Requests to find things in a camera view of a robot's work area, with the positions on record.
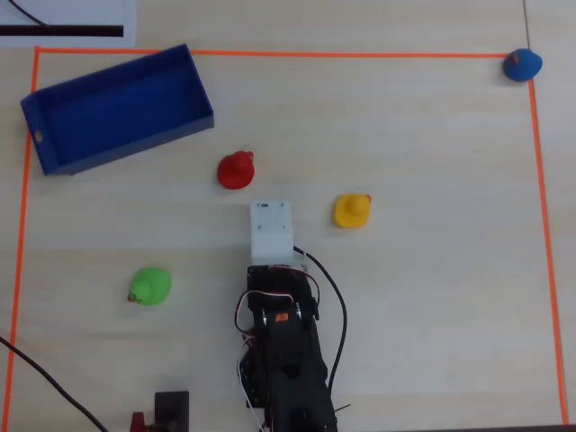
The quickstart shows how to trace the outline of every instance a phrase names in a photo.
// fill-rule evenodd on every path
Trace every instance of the red wire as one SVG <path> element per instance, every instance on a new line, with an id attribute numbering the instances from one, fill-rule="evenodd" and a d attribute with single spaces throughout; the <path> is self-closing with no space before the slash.
<path id="1" fill-rule="evenodd" d="M 242 302 L 251 293 L 269 295 L 272 297 L 290 297 L 290 300 L 292 301 L 292 303 L 294 303 L 294 298 L 288 292 L 265 292 L 265 291 L 254 291 L 254 290 L 253 291 L 245 291 L 242 295 L 240 295 L 240 298 L 238 300 L 238 305 L 236 306 L 236 311 L 234 312 L 234 325 L 236 326 L 236 329 L 238 329 L 240 331 L 240 333 L 242 333 L 243 335 L 246 335 L 246 336 L 251 336 L 251 335 L 246 330 L 243 330 L 242 328 L 239 327 L 238 314 L 240 311 L 240 306 L 242 306 Z"/>
<path id="2" fill-rule="evenodd" d="M 303 270 L 300 270 L 298 268 L 287 267 L 284 265 L 272 265 L 270 268 L 278 269 L 278 270 L 289 270 L 291 272 L 300 273 L 301 275 L 305 275 L 306 277 L 309 277 L 314 282 L 314 284 L 316 285 L 316 289 L 318 291 L 317 303 L 318 303 L 318 305 L 320 305 L 320 286 L 318 285 L 318 282 L 316 282 L 316 279 L 314 279 L 314 277 L 310 273 L 305 272 Z"/>

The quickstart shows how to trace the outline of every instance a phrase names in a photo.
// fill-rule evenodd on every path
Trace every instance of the wire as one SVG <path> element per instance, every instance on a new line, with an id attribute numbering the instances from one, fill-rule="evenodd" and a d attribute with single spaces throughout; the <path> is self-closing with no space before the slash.
<path id="1" fill-rule="evenodd" d="M 310 273 L 305 272 L 303 270 L 300 270 L 298 268 L 289 267 L 288 265 L 272 265 L 270 268 L 273 268 L 273 269 L 279 268 L 282 270 L 290 270 L 291 272 L 300 273 L 301 275 L 305 275 L 306 277 L 310 278 L 314 282 L 314 284 L 316 285 L 316 293 L 318 294 L 316 296 L 316 306 L 317 307 L 320 306 L 320 286 L 318 285 L 318 282 L 316 282 L 316 279 L 314 279 L 314 277 Z"/>
<path id="2" fill-rule="evenodd" d="M 344 405 L 343 407 L 340 407 L 340 408 L 338 408 L 338 409 L 334 409 L 334 412 L 339 412 L 339 411 L 343 410 L 344 408 L 348 408 L 348 407 L 351 406 L 351 405 L 352 405 L 351 403 L 347 403 L 347 404 Z"/>
<path id="3" fill-rule="evenodd" d="M 44 21 L 40 21 L 38 18 L 36 18 L 34 15 L 32 15 L 31 13 L 26 12 L 20 5 L 18 5 L 16 3 L 15 0 L 8 0 L 8 3 L 12 6 L 14 6 L 16 9 L 18 9 L 22 14 L 26 15 L 28 18 L 30 18 L 31 20 L 33 20 L 35 23 L 37 23 L 38 25 L 41 25 L 42 27 L 46 27 L 46 28 L 50 28 L 49 25 L 47 25 Z"/>
<path id="4" fill-rule="evenodd" d="M 304 251 L 299 247 L 294 246 L 294 251 L 298 252 L 299 254 L 304 256 Z M 330 372 L 330 379 L 328 380 L 328 392 L 332 394 L 332 385 L 334 384 L 334 377 L 336 376 L 336 370 L 338 369 L 338 364 L 340 363 L 340 357 L 342 356 L 342 350 L 344 349 L 344 342 L 346 341 L 346 332 L 348 329 L 348 312 L 346 310 L 346 303 L 344 302 L 344 298 L 332 279 L 332 276 L 326 271 L 324 265 L 320 263 L 318 259 L 314 256 L 310 255 L 308 252 L 305 253 L 306 257 L 308 257 L 319 269 L 320 271 L 326 276 L 328 282 L 334 288 L 334 292 L 336 293 L 338 299 L 340 300 L 340 305 L 342 306 L 342 336 L 340 336 L 340 345 L 338 346 L 338 351 L 336 352 L 336 359 L 334 360 L 334 365 L 332 366 L 332 372 Z"/>
<path id="5" fill-rule="evenodd" d="M 287 297 L 292 301 L 292 303 L 294 303 L 294 298 L 288 292 L 266 292 L 266 291 L 256 291 L 256 290 L 244 291 L 244 293 L 240 296 L 240 299 L 238 300 L 238 305 L 236 306 L 236 311 L 234 312 L 234 325 L 240 331 L 240 333 L 242 333 L 246 336 L 250 336 L 250 334 L 246 330 L 243 330 L 242 328 L 239 327 L 238 315 L 239 315 L 240 308 L 242 307 L 242 303 L 244 302 L 244 299 L 246 299 L 248 297 L 248 295 L 252 294 L 252 293 L 269 295 L 271 297 Z"/>
<path id="6" fill-rule="evenodd" d="M 20 351 L 17 347 L 15 347 L 14 345 L 12 345 L 10 342 L 8 342 L 6 339 L 4 339 L 3 337 L 0 336 L 0 343 L 6 345 L 6 347 L 12 351 L 14 351 L 24 362 L 26 362 L 28 365 L 32 366 L 34 369 L 36 369 L 44 378 L 46 378 L 46 380 L 52 384 L 52 386 L 58 391 L 58 393 L 60 393 L 64 399 L 66 399 L 68 402 L 70 402 L 77 410 L 79 410 L 82 414 L 84 414 L 85 416 L 88 417 L 88 419 L 94 423 L 94 425 L 101 430 L 102 432 L 108 432 L 108 429 L 106 429 L 106 427 L 104 427 L 104 425 L 102 423 L 100 423 L 100 421 L 98 421 L 98 419 L 96 417 L 94 417 L 94 415 L 92 415 L 92 413 L 90 411 L 88 411 L 86 408 L 84 408 L 78 401 L 76 401 L 72 396 L 70 396 L 63 388 L 60 384 L 58 384 L 56 382 L 56 380 L 54 378 L 52 378 L 50 376 L 50 374 L 48 372 L 46 372 L 42 366 L 40 366 L 39 364 L 37 364 L 36 362 L 34 362 L 31 358 L 29 358 L 25 353 L 23 353 L 22 351 Z"/>
<path id="7" fill-rule="evenodd" d="M 238 364 L 237 364 L 238 381 L 240 382 L 240 388 L 242 389 L 242 391 L 244 392 L 244 395 L 246 396 L 246 402 L 247 402 L 248 406 L 250 407 L 250 409 L 252 410 L 252 414 L 254 414 L 254 417 L 256 419 L 256 423 L 258 424 L 260 432 L 264 432 L 264 428 L 262 426 L 260 426 L 260 418 L 258 418 L 258 415 L 254 411 L 254 407 L 252 407 L 252 404 L 250 403 L 250 398 L 248 397 L 248 393 L 246 393 L 246 389 L 244 388 L 244 385 L 242 384 L 242 374 L 240 373 L 240 361 L 242 360 L 242 350 L 244 349 L 244 347 L 246 346 L 248 341 L 250 339 L 254 339 L 254 338 L 256 338 L 256 337 L 254 337 L 254 336 L 247 337 L 247 339 L 242 344 L 242 347 L 240 348 L 240 355 L 238 356 Z"/>

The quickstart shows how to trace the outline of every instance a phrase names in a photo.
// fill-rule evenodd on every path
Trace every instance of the white paper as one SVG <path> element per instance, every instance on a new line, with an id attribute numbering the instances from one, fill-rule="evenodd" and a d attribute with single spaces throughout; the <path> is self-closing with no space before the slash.
<path id="1" fill-rule="evenodd" d="M 0 36 L 2 47 L 133 47 L 136 43 L 136 0 L 17 0 L 29 14 L 47 24 L 122 25 L 119 38 L 69 36 Z M 27 16 L 0 0 L 0 24 L 34 24 Z"/>

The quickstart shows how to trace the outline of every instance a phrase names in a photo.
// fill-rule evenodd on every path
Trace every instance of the yellow rubber duck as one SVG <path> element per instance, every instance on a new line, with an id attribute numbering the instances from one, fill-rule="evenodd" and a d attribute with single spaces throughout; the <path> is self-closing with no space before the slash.
<path id="1" fill-rule="evenodd" d="M 372 197 L 363 193 L 340 196 L 334 206 L 334 223 L 340 228 L 361 228 L 370 216 Z"/>

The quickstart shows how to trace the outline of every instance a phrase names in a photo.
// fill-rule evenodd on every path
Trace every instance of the blue rubber duck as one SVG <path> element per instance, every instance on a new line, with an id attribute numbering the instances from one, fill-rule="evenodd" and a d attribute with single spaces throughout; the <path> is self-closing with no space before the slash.
<path id="1" fill-rule="evenodd" d="M 542 68 L 542 58 L 528 48 L 512 51 L 502 65 L 504 73 L 513 81 L 524 83 L 536 76 Z"/>

